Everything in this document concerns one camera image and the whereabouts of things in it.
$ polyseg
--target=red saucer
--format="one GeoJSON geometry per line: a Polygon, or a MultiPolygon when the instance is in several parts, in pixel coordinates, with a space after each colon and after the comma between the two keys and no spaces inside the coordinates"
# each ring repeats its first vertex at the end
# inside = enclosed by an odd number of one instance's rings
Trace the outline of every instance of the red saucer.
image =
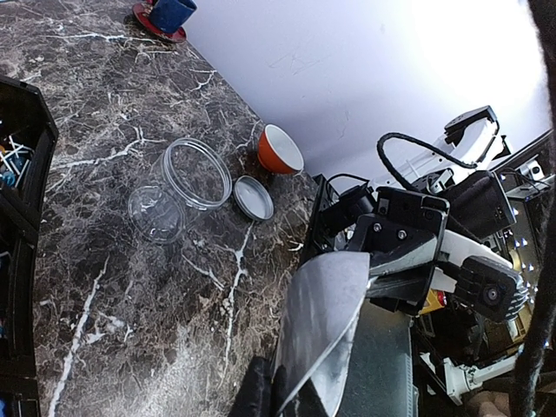
{"type": "Polygon", "coordinates": [[[165,33],[152,24],[149,20],[149,14],[152,9],[153,6],[149,4],[138,3],[133,6],[133,14],[146,30],[153,35],[160,37],[162,40],[172,43],[182,43],[186,41],[187,36],[185,35],[185,30],[183,30],[183,28],[178,29],[174,33],[165,33]]]}

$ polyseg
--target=jar rim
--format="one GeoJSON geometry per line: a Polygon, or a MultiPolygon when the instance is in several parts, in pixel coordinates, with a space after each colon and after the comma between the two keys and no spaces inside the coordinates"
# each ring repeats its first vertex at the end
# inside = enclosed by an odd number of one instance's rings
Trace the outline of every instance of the jar rim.
{"type": "Polygon", "coordinates": [[[221,157],[206,143],[190,137],[183,137],[173,141],[170,146],[166,148],[164,157],[162,159],[162,172],[174,191],[181,197],[188,205],[200,210],[218,209],[232,194],[232,177],[229,173],[228,167],[221,159],[221,157]],[[190,189],[186,189],[180,184],[179,175],[175,171],[174,164],[172,163],[172,150],[178,146],[188,146],[204,156],[216,168],[219,176],[222,179],[223,193],[222,198],[218,201],[210,201],[201,197],[190,189]]]}

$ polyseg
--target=marble countertop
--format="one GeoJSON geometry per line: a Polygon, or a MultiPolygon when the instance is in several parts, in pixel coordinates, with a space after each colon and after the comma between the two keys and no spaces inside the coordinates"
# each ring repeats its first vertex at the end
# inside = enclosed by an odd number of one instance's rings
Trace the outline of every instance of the marble countertop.
{"type": "Polygon", "coordinates": [[[225,415],[250,358],[274,347],[315,187],[264,171],[261,121],[190,45],[143,33],[132,4],[0,4],[0,72],[40,88],[60,129],[34,289],[41,408],[225,415]],[[216,149],[233,178],[260,179],[274,218],[252,223],[230,200],[178,243],[140,239],[128,196],[183,136],[216,149]]]}

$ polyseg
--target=metal lid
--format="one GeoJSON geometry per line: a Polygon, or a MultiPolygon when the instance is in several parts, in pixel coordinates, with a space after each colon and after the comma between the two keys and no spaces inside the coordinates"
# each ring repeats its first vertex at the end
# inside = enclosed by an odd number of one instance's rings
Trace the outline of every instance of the metal lid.
{"type": "Polygon", "coordinates": [[[242,176],[235,182],[234,198],[243,213],[253,220],[268,220],[275,212],[270,194],[251,176],[242,176]]]}

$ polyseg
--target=black organizer box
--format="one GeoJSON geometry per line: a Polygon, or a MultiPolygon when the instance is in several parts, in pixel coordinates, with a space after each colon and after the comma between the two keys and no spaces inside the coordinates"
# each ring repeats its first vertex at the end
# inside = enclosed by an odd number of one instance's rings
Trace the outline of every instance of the black organizer box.
{"type": "Polygon", "coordinates": [[[39,89],[0,76],[0,141],[34,149],[18,189],[0,182],[0,400],[9,417],[40,415],[32,294],[44,188],[58,131],[39,89]]]}

